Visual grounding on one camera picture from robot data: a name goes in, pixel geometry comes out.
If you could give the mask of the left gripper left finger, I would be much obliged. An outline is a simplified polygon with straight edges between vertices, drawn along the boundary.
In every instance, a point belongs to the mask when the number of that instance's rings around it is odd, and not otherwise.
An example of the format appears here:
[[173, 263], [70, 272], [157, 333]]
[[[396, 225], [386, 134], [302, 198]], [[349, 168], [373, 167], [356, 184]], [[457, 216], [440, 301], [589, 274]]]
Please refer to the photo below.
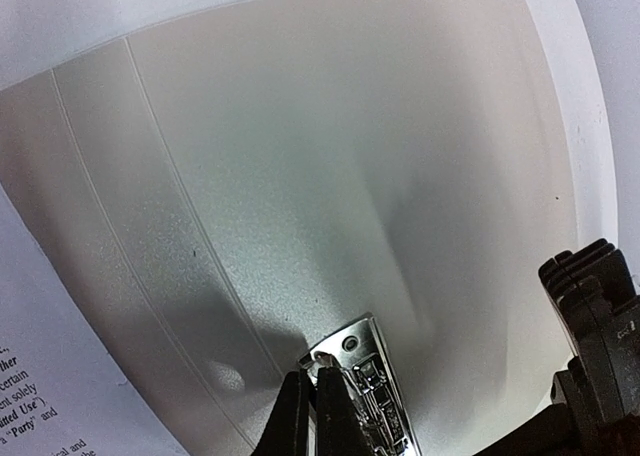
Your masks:
[[313, 385], [304, 369], [289, 372], [280, 387], [254, 456], [308, 454], [310, 397]]

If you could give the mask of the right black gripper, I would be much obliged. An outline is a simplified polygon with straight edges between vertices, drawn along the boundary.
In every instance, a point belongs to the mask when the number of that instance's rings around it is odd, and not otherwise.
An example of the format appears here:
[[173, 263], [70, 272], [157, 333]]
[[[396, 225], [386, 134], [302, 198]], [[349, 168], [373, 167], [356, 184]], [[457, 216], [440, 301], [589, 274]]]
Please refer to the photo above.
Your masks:
[[601, 238], [538, 276], [573, 356], [553, 376], [550, 405], [483, 454], [638, 454], [639, 296], [623, 253]]

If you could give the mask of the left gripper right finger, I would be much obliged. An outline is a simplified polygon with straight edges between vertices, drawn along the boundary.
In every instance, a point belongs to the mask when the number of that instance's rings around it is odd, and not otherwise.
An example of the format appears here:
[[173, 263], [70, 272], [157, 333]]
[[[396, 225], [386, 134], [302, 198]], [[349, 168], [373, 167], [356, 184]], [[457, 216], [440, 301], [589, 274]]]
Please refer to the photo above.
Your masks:
[[316, 386], [316, 448], [321, 456], [362, 456], [370, 447], [338, 368], [321, 368]]

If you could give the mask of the metal folder clip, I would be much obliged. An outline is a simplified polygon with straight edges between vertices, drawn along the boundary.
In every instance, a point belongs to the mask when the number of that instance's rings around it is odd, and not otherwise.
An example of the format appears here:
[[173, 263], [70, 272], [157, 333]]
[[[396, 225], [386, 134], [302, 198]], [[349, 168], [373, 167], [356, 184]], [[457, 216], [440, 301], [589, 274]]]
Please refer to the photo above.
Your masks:
[[339, 368], [361, 430], [376, 455], [419, 455], [386, 343], [365, 313], [312, 346], [298, 360], [313, 384], [325, 363]]

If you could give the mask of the beige file folder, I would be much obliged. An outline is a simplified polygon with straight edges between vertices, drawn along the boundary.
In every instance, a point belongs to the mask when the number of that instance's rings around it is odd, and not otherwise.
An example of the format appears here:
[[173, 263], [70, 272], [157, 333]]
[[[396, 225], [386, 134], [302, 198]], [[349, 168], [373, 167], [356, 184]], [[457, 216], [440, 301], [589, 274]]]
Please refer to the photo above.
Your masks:
[[576, 242], [525, 0], [255, 0], [1, 93], [1, 182], [192, 455], [246, 455], [283, 376], [372, 313], [427, 455], [526, 421], [568, 357]]

